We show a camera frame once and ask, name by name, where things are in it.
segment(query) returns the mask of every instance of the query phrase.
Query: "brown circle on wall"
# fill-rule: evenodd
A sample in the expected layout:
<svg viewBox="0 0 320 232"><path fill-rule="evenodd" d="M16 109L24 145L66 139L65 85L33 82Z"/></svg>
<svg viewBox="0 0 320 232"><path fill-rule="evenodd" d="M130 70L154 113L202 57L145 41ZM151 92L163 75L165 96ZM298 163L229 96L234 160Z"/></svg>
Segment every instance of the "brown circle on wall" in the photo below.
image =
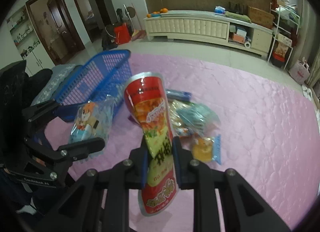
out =
<svg viewBox="0 0 320 232"><path fill-rule="evenodd" d="M128 6L127 10L128 10L129 15L130 15L130 18L133 18L133 17L136 16L136 11L135 11L135 9L133 7Z"/></svg>

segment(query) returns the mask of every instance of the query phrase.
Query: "quilted fabric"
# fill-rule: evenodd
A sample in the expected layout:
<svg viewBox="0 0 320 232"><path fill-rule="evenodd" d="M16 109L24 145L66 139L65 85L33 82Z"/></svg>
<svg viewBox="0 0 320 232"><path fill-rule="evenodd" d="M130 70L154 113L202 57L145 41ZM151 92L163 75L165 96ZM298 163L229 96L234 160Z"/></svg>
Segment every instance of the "quilted fabric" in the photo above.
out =
<svg viewBox="0 0 320 232"><path fill-rule="evenodd" d="M235 168L294 228L315 200L320 180L320 136L312 103L288 87L223 65L147 54L132 54L129 61L133 74L160 72L166 88L189 91L217 113L222 165L210 167ZM140 146L142 131L128 116L122 106L104 154L75 162L69 171L73 178L88 168L112 168ZM48 140L59 146L55 137L68 125L53 122L48 127ZM129 200L130 226L139 232L192 231L193 191L179 191L172 204L153 217L140 213L137 191L130 191Z"/></svg>

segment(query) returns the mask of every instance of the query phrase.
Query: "green towel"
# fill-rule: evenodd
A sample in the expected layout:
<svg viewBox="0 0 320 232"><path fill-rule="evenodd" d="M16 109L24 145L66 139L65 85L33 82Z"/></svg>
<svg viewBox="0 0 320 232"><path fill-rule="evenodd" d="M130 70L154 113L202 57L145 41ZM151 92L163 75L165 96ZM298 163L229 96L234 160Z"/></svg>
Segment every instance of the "green towel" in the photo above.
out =
<svg viewBox="0 0 320 232"><path fill-rule="evenodd" d="M226 11L226 17L231 17L234 19L238 19L241 21L251 23L251 19L247 15L240 15L240 14L235 14L235 13L231 13L231 12Z"/></svg>

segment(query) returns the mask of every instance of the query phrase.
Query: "paper roll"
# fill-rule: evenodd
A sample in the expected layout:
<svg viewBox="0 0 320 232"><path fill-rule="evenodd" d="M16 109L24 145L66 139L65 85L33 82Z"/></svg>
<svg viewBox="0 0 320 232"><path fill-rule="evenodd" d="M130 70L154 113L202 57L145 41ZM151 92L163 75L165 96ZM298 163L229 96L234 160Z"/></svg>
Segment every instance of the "paper roll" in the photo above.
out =
<svg viewBox="0 0 320 232"><path fill-rule="evenodd" d="M251 47L251 43L248 41L245 41L244 46L249 49Z"/></svg>

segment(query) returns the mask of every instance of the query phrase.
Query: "doorway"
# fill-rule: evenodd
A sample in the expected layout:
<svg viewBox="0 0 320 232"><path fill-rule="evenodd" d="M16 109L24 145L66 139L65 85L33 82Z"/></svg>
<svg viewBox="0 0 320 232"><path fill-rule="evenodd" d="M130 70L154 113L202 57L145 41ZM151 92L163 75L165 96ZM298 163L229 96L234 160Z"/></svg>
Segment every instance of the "doorway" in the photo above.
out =
<svg viewBox="0 0 320 232"><path fill-rule="evenodd" d="M67 63L84 49L64 0L29 0L26 6L41 43L56 65Z"/></svg>
<svg viewBox="0 0 320 232"><path fill-rule="evenodd" d="M91 42L101 37L101 32L111 20L104 0L74 0Z"/></svg>

